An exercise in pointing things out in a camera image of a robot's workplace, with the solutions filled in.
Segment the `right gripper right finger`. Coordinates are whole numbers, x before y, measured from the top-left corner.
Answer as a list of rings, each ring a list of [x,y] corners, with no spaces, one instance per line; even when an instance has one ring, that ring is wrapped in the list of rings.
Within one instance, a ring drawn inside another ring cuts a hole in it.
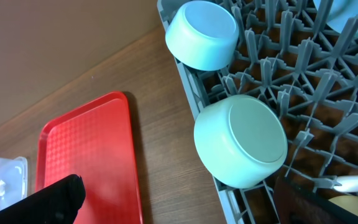
[[[281,224],[353,224],[358,216],[279,177],[273,202]]]

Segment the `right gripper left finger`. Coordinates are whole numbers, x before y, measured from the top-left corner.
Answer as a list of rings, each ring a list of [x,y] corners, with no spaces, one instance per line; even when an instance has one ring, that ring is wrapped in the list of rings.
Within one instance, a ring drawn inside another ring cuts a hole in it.
[[[73,224],[86,197],[80,176],[71,174],[0,211],[0,224]]]

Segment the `white plastic spoon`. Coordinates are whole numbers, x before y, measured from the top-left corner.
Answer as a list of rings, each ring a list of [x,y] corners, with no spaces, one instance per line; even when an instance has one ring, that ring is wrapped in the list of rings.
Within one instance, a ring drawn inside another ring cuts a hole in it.
[[[340,176],[336,179],[337,184],[333,187],[338,192],[358,192],[358,175]]]

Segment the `mint green bowl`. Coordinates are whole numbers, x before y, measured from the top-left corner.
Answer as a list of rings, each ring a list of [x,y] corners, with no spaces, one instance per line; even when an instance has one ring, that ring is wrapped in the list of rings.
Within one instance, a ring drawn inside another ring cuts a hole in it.
[[[194,141],[205,168],[238,189],[257,185],[287,157],[284,128],[260,100],[234,95],[203,109],[195,120]]]

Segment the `light blue bowl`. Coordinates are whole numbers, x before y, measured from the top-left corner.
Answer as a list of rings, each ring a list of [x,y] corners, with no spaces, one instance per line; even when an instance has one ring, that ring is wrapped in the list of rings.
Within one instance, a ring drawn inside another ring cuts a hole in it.
[[[182,5],[169,25],[165,41],[183,64],[202,71],[220,70],[232,60],[239,26],[229,11],[209,1]]]

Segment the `large light blue plate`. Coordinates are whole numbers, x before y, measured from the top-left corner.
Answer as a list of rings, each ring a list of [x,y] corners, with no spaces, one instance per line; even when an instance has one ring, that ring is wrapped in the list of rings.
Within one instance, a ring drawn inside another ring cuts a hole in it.
[[[318,10],[313,32],[323,30],[327,24],[340,34],[350,18],[358,18],[358,0],[314,0],[313,3]],[[358,39],[358,28],[354,38]]]

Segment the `grey dishwasher rack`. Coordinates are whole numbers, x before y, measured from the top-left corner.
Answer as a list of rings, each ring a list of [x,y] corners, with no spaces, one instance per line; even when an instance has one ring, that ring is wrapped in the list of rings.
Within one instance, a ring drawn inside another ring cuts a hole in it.
[[[279,170],[331,198],[342,175],[358,175],[358,16],[328,26],[334,3],[221,1],[239,22],[232,62],[213,72],[177,63],[194,116],[236,94],[266,103],[282,120],[288,156]]]

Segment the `clear plastic bin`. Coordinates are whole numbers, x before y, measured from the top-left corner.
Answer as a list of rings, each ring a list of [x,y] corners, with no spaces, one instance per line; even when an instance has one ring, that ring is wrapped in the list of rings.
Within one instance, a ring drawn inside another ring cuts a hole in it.
[[[26,198],[27,187],[27,159],[0,157],[0,211]]]

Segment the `red serving tray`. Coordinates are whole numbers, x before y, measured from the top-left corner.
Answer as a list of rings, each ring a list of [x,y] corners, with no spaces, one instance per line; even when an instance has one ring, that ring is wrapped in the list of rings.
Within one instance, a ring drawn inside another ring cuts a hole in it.
[[[131,115],[112,91],[49,121],[39,137],[35,189],[76,174],[86,197],[76,223],[141,224]]]

